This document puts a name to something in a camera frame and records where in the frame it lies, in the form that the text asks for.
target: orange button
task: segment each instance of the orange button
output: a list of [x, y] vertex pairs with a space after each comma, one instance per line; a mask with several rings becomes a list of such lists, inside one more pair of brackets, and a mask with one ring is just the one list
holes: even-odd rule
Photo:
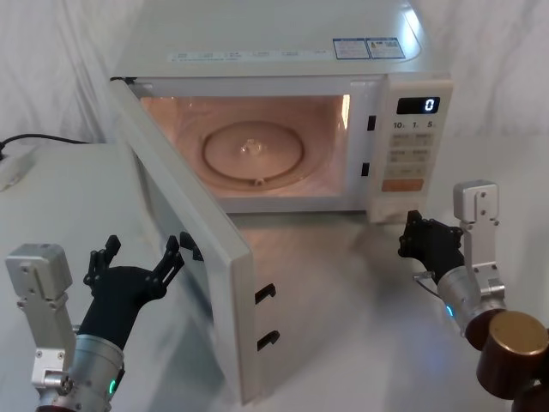
[[423, 179], [391, 179], [384, 180], [382, 191], [420, 191]]

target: black power cord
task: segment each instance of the black power cord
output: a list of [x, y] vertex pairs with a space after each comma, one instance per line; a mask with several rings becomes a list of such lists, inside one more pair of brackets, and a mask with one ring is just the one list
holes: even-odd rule
[[24, 135], [17, 135], [8, 137], [3, 142], [0, 142], [0, 160], [3, 159], [2, 150], [6, 147], [6, 144], [14, 142], [15, 140], [27, 139], [28, 137], [37, 137], [38, 139], [55, 140], [56, 142], [71, 143], [71, 144], [87, 144], [87, 142], [80, 142], [78, 140], [65, 139], [64, 137], [44, 135], [41, 133], [27, 133]]

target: power strip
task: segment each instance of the power strip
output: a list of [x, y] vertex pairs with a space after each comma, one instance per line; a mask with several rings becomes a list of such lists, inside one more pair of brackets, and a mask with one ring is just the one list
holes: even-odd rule
[[15, 185], [33, 165], [32, 153], [36, 146], [17, 144], [6, 145], [0, 160], [0, 191]]

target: microwave label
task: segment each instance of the microwave label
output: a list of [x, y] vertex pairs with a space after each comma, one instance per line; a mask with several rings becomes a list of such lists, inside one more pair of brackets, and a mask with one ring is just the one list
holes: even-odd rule
[[371, 58], [406, 58], [396, 37], [367, 38], [365, 40]]
[[338, 60], [367, 60], [370, 58], [366, 39], [334, 39], [335, 57]]
[[170, 53], [171, 63], [267, 63], [318, 62], [334, 60], [330, 50], [265, 50], [265, 51], [187, 51]]

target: microwave control panel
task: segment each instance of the microwave control panel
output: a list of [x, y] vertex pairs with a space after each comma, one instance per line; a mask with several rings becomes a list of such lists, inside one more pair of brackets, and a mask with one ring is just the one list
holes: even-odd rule
[[422, 208], [452, 88], [448, 77], [387, 76], [368, 190], [370, 221], [406, 221], [410, 209]]

